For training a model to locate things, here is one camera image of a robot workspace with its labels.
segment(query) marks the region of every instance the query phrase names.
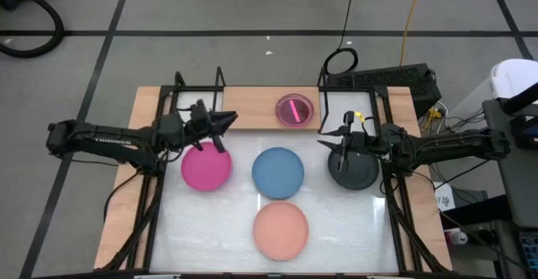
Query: black metal frame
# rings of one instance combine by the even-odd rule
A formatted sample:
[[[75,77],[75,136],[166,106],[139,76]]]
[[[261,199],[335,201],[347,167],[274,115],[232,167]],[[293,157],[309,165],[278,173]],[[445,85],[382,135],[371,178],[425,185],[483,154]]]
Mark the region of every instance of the black metal frame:
[[[382,98],[383,105],[384,105],[384,112],[385,117],[387,120],[387,123],[393,122],[393,116],[390,109],[390,104],[388,101],[388,91],[386,87],[353,87],[353,88],[342,88],[342,87],[327,87],[326,86],[326,78],[327,76],[324,73],[324,70],[322,69],[319,74],[319,79],[317,83],[317,87],[321,92],[324,94],[324,106],[325,106],[325,116],[322,120],[321,126],[319,127],[318,132],[321,133],[324,124],[326,122],[326,119],[329,116],[329,101],[327,98],[327,92],[367,92],[370,96],[370,103],[372,105],[372,115],[373,115],[373,121],[375,124],[376,133],[379,133],[380,131],[380,118],[379,118],[379,110],[377,107],[377,95],[379,95]],[[175,108],[177,105],[177,100],[179,98],[180,92],[214,92],[214,98],[213,98],[213,110],[216,108],[216,99],[218,92],[222,92],[224,90],[225,81],[224,76],[222,73],[222,70],[220,67],[217,68],[217,73],[215,77],[215,84],[214,86],[187,86],[185,84],[185,81],[183,80],[181,74],[179,72],[176,72],[175,75],[175,83],[173,86],[161,86],[161,90],[159,93],[159,102],[157,104],[157,110],[156,110],[156,118],[160,118],[162,115],[164,115],[165,111],[165,105],[166,100],[168,97],[171,96],[171,104],[169,107],[169,112],[175,112]],[[129,236],[129,238],[126,240],[124,246],[122,246],[122,249],[119,251],[119,253],[108,263],[105,267],[101,269],[95,270],[95,272],[90,273],[82,273],[82,274],[70,274],[70,275],[62,275],[62,276],[48,276],[48,277],[41,277],[42,279],[48,278],[48,279],[72,279],[72,278],[134,278],[135,276],[141,276],[141,275],[150,275],[149,273],[149,267],[150,267],[150,261],[151,261],[151,254],[153,249],[153,244],[155,241],[155,233],[156,233],[156,224],[157,224],[157,217],[159,214],[159,206],[161,202],[161,195],[162,195],[162,188],[164,186],[164,179],[165,179],[165,173],[166,168],[162,172],[161,175],[156,177],[151,176],[145,176],[144,181],[142,183],[142,189],[140,192],[140,198],[138,202],[137,207],[137,213],[134,221],[134,229],[133,233]],[[382,163],[382,175],[383,175],[383,183],[385,186],[385,192],[387,194],[388,199],[388,207],[390,207],[391,203],[389,203],[390,198],[393,198],[393,187],[391,185],[391,171],[388,167],[388,164]],[[155,186],[155,192],[153,195],[153,198],[151,200],[150,206],[146,208],[147,200],[150,195],[150,185],[151,180],[156,179],[156,186]],[[402,218],[407,221],[406,225],[403,226],[405,230],[414,231],[413,226],[413,217],[411,214],[411,207],[409,205],[409,197],[407,194],[407,187],[405,185],[405,179],[404,177],[397,177],[398,179],[398,189],[400,191],[400,197],[401,197],[401,203],[403,207],[403,214],[398,215],[398,217]],[[394,246],[395,246],[395,253],[396,253],[396,259],[398,263],[398,271],[399,276],[406,276],[406,277],[412,277],[417,279],[428,279],[428,278],[461,278],[461,279],[479,279],[479,278],[485,278],[480,276],[461,276],[457,275],[455,273],[429,273],[429,272],[422,272],[422,263],[421,258],[419,255],[419,251],[415,248],[413,243],[410,243],[411,246],[411,252],[413,256],[414,261],[414,271],[413,270],[407,270],[405,261],[404,261],[404,251],[402,246],[402,239],[400,235],[399,225],[400,222],[398,221],[398,217],[394,216],[392,213],[389,213],[390,217],[390,223],[391,228],[393,231],[393,240],[394,240]],[[147,236],[147,244],[145,247],[144,252],[144,260],[143,260],[143,266],[141,269],[135,269],[135,260],[136,260],[136,252],[139,247],[139,238],[142,235],[143,231],[145,230],[145,227],[149,225],[148,229],[148,236]],[[126,270],[119,271],[119,268],[122,265],[122,261],[127,259],[126,263]],[[343,278],[367,278],[366,276],[348,276],[344,274],[334,274],[334,275],[321,275],[321,276],[310,276],[310,275],[283,275],[283,274],[266,274],[266,275],[231,275],[229,273],[223,273],[221,275],[218,274],[181,274],[181,278],[204,278],[204,277],[211,277],[211,278],[336,278],[336,279],[343,279]]]

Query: yellow cable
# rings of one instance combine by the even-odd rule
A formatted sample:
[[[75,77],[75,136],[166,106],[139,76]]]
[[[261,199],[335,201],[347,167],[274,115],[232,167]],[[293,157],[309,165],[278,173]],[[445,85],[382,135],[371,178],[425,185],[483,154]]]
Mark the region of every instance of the yellow cable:
[[[411,10],[409,11],[409,16],[407,17],[407,23],[405,24],[405,30],[403,32],[403,40],[402,40],[402,51],[400,53],[400,65],[404,62],[404,56],[405,56],[405,42],[407,41],[407,29],[409,28],[409,23],[411,22],[411,18],[413,17],[413,11],[414,6],[417,4],[417,0],[413,0],[413,5],[411,6]]]
[[[420,129],[420,132],[426,131],[426,129],[428,129],[428,127],[430,127],[430,124],[431,124],[431,122],[433,120],[434,120],[434,109],[430,108],[428,110],[428,120],[426,121],[426,125],[422,129]]]

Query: petri dish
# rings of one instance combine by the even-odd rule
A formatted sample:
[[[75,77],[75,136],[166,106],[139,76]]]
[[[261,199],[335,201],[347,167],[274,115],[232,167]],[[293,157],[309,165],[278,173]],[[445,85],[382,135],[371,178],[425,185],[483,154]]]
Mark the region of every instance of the petri dish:
[[[289,128],[302,128],[314,116],[312,102],[301,94],[288,94],[280,98],[275,107],[278,121]]]

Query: yellow connector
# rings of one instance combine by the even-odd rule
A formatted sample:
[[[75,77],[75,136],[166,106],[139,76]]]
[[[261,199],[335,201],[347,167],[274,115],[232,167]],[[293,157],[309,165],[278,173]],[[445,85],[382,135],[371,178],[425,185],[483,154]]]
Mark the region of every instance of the yellow connector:
[[[355,116],[357,116],[358,118],[361,119],[361,121],[364,123],[366,120],[364,119],[364,116],[362,116],[362,113],[360,112],[355,112]]]
[[[443,114],[437,111],[437,108],[430,108],[428,110],[428,118],[442,118]]]

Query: wooden board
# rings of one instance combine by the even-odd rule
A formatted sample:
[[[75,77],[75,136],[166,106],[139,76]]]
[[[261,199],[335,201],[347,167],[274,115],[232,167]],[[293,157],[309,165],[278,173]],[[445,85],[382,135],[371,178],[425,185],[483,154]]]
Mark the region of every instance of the wooden board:
[[[155,118],[160,90],[160,87],[138,88],[129,121],[130,129],[139,129],[151,125]],[[127,180],[134,173],[135,169],[131,165],[120,165],[114,187]],[[139,175],[132,182],[119,189],[110,200],[94,268],[102,267],[109,263],[133,231],[142,179],[142,175]],[[145,244],[145,241],[146,234],[143,234],[140,236],[140,243]],[[139,250],[137,255],[139,259],[135,263],[137,267],[142,267],[140,259],[142,253],[143,251]]]
[[[304,95],[314,105],[312,121],[301,129],[318,129],[321,120],[317,87],[225,87],[223,111],[239,114],[230,129],[289,129],[278,122],[275,105],[292,93]]]
[[[398,126],[407,130],[413,136],[420,137],[420,129],[414,112],[413,99],[408,87],[389,87],[388,100],[393,113],[393,121]],[[430,177],[428,166],[419,166],[416,171]],[[431,253],[447,269],[452,269],[451,258],[448,255],[443,227],[437,210],[437,201],[431,183],[420,175],[412,175],[406,178],[409,195],[409,204],[413,214],[414,229],[424,241]],[[407,235],[400,230],[405,237],[403,242],[409,240]],[[407,256],[410,256],[409,245],[404,244],[406,253],[406,266],[409,265]],[[428,266],[422,262],[423,269],[428,271]]]
[[[130,128],[137,129],[151,124],[151,121],[155,117],[159,91],[159,87],[139,87],[129,122]],[[409,89],[407,87],[390,87],[388,89],[388,95],[394,122],[407,129],[410,134],[419,136],[419,126],[417,125],[413,100]],[[120,166],[114,186],[123,182],[134,172],[135,170],[131,166]],[[419,167],[418,172],[430,176],[426,166]],[[95,260],[95,267],[107,264],[132,232],[135,212],[140,197],[141,178],[135,178],[134,181],[119,190],[111,200],[108,208],[108,217],[103,227],[103,234]],[[439,262],[446,268],[451,269],[450,256],[448,255],[448,249],[440,224],[440,216],[437,212],[435,195],[430,183],[423,177],[414,175],[407,178],[407,186],[414,226],[418,235],[428,249],[437,257]],[[411,254],[405,233],[403,233],[403,242],[406,265],[409,266],[412,265],[408,258],[411,257]],[[141,237],[140,243],[145,243],[145,235]],[[141,256],[142,252],[139,250],[137,256],[139,259],[135,263],[137,267],[141,266]]]

